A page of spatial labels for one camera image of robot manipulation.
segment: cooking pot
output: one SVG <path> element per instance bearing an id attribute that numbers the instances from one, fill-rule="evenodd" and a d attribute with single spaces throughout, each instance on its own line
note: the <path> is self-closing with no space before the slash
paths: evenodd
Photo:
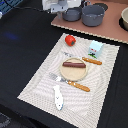
<path id="1" fill-rule="evenodd" d="M 67 21 L 77 21 L 81 18 L 82 8 L 81 7 L 74 7 L 69 8 L 66 12 L 62 13 L 62 17 L 64 20 Z"/>
<path id="2" fill-rule="evenodd" d="M 123 19 L 124 27 L 126 28 L 126 30 L 128 30 L 128 7 L 122 11 L 121 16 Z"/>
<path id="3" fill-rule="evenodd" d="M 99 5 L 91 5 L 90 1 L 84 2 L 84 7 L 82 8 L 82 22 L 87 26 L 98 26 L 102 23 L 105 10 Z"/>

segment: dark table surface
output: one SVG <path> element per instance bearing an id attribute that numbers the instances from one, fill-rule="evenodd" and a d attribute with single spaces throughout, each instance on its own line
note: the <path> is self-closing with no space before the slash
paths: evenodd
<path id="1" fill-rule="evenodd" d="M 42 1 L 26 0 L 20 6 L 42 9 Z M 0 109 L 5 106 L 51 128 L 75 128 L 17 98 L 66 33 L 120 46 L 97 128 L 128 128 L 128 44 L 51 26 L 55 16 L 13 9 L 0 20 Z"/>

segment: tomato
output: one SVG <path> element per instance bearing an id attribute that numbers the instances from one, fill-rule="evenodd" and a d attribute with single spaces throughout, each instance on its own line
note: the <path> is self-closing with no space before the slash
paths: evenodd
<path id="1" fill-rule="evenodd" d="M 67 43 L 67 45 L 73 46 L 76 43 L 76 39 L 73 36 L 68 35 L 65 37 L 65 42 Z"/>

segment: blue carton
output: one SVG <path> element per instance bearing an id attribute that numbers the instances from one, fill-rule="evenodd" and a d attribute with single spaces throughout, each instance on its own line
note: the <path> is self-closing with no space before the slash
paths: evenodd
<path id="1" fill-rule="evenodd" d="M 103 44 L 99 43 L 98 41 L 93 40 L 89 46 L 88 55 L 98 58 L 101 54 L 103 48 Z"/>

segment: placemat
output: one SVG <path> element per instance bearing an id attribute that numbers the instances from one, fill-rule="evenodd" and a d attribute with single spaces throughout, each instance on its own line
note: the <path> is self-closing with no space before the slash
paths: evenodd
<path id="1" fill-rule="evenodd" d="M 18 98 L 76 127 L 96 128 L 119 46 L 103 43 L 102 54 L 98 58 L 102 61 L 102 65 L 86 62 L 88 73 L 84 79 L 77 82 L 90 88 L 90 92 L 85 92 L 66 83 L 56 82 L 49 77 L 50 72 L 60 76 L 60 63 L 68 58 L 61 51 L 93 59 L 87 55 L 92 40 L 74 36 L 76 44 L 69 47 L 65 43 L 67 35 L 61 36 Z M 60 85 L 64 98 L 61 111 L 57 110 L 54 103 L 53 86 L 56 84 Z"/>

